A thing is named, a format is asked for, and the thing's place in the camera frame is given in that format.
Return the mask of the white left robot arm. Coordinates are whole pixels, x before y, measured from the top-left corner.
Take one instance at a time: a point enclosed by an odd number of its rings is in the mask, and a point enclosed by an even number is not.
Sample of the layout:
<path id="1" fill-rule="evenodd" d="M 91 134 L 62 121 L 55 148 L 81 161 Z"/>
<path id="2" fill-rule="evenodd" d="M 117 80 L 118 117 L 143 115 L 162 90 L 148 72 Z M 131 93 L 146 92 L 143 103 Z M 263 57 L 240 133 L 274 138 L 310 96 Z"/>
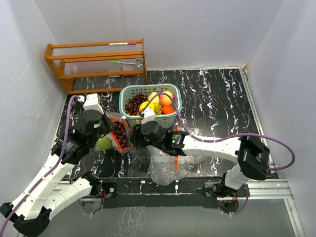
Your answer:
<path id="1" fill-rule="evenodd" d="M 111 132 L 111 122 L 103 113 L 87 110 L 73 127 L 65 126 L 65 133 L 51 149 L 44 166 L 14 201 L 2 204 L 5 223 L 26 237 L 39 236 L 52 218 L 73 202 L 90 195 L 101 194 L 101 180 L 92 172 L 77 178 L 63 190 L 53 193 L 56 186 L 75 165 L 95 147 L 102 135 Z"/>

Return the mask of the clear zip top bag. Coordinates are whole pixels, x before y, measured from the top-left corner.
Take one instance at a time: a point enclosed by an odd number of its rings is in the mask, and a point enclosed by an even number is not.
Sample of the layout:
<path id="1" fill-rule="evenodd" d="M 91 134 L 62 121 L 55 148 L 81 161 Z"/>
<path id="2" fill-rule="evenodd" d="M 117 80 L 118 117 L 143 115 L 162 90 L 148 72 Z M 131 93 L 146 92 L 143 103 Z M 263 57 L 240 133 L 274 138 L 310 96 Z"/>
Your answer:
<path id="1" fill-rule="evenodd" d="M 134 146 L 130 140 L 132 128 L 127 124 L 126 116 L 116 112 L 106 113 L 110 120 L 111 132 L 102 135 L 94 148 L 96 152 L 115 150 L 121 154 L 128 153 Z"/>

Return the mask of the green custard apple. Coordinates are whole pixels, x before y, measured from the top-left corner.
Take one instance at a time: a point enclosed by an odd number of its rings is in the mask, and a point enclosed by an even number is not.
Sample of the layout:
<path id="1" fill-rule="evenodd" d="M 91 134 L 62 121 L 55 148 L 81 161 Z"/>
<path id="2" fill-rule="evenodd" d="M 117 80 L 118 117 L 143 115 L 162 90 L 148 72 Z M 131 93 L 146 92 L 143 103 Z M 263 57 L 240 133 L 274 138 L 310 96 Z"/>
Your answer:
<path id="1" fill-rule="evenodd" d="M 96 145 L 95 145 L 95 151 L 106 151 L 113 148 L 112 140 L 109 137 L 102 137 L 99 138 Z"/>

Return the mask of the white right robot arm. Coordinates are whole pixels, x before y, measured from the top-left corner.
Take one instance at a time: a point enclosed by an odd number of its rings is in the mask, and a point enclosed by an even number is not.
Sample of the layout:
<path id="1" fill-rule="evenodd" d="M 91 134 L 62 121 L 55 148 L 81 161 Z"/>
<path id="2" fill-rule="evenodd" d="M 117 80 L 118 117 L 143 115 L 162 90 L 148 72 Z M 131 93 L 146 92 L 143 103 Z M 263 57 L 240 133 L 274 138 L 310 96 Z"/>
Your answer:
<path id="1" fill-rule="evenodd" d="M 266 180 L 270 149 L 257 135 L 221 140 L 196 137 L 184 131 L 164 129 L 155 121 L 139 124 L 133 128 L 132 142 L 136 147 L 155 147 L 173 157 L 216 157 L 234 162 L 220 183 L 226 196 L 233 195 L 249 180 Z"/>

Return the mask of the dark red grapes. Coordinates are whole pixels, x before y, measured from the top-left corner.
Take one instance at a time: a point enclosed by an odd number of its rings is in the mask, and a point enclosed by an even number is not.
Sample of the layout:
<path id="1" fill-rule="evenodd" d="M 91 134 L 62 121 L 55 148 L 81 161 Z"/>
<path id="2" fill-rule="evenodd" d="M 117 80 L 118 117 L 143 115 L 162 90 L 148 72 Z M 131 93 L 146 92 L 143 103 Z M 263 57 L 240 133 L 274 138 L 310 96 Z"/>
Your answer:
<path id="1" fill-rule="evenodd" d="M 111 123 L 111 127 L 112 127 L 113 134 L 114 134 L 115 138 L 117 139 L 120 147 L 122 149 L 126 148 L 127 143 L 129 141 L 129 138 L 127 136 L 127 131 L 126 131 L 123 123 L 120 121 L 114 121 Z"/>

